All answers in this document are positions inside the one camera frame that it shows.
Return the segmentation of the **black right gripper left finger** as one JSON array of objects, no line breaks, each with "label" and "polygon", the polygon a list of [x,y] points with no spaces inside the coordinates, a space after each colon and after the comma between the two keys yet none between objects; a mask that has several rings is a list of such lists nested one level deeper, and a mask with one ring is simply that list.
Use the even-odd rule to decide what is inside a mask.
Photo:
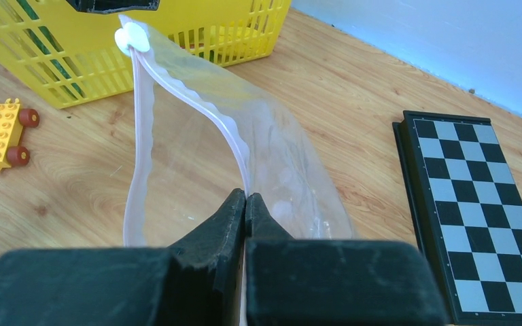
[{"label": "black right gripper left finger", "polygon": [[0,257],[0,325],[227,325],[245,195],[168,247],[18,249]]}]

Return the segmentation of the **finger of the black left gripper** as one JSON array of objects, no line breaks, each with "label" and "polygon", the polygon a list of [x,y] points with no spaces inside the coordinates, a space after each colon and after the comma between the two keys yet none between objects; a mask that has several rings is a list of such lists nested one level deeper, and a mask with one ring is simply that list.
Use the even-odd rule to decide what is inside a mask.
[{"label": "finger of the black left gripper", "polygon": [[77,12],[112,14],[131,10],[156,11],[160,0],[66,0]]}]

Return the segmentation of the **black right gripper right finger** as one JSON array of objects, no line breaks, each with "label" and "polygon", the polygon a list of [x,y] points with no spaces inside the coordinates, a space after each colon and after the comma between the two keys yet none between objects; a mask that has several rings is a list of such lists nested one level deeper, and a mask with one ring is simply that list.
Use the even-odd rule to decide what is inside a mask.
[{"label": "black right gripper right finger", "polygon": [[446,325],[432,271],[392,240],[295,239],[262,197],[245,207],[248,325]]}]

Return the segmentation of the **clear zip top bag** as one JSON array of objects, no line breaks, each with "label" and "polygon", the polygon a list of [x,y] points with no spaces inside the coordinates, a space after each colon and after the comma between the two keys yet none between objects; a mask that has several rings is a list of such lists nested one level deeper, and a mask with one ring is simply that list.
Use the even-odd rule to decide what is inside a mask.
[{"label": "clear zip top bag", "polygon": [[115,42],[132,63],[135,167],[123,221],[127,247],[169,245],[229,193],[259,193],[295,238],[356,232],[305,130],[267,91],[119,17]]}]

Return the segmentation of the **yellow toy car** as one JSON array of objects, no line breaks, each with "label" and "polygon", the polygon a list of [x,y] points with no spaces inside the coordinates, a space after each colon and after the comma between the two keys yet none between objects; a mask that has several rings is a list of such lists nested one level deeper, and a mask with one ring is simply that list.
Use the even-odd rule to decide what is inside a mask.
[{"label": "yellow toy car", "polygon": [[25,128],[36,128],[39,123],[39,113],[24,108],[20,99],[9,98],[0,103],[0,172],[29,163],[31,155],[21,145],[22,134]]}]

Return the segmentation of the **black white chessboard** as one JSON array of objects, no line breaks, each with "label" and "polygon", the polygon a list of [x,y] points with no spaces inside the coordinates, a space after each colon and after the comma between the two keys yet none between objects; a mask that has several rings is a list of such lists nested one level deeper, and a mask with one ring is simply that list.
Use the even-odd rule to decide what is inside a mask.
[{"label": "black white chessboard", "polygon": [[455,325],[522,325],[522,198],[485,117],[392,125],[420,251]]}]

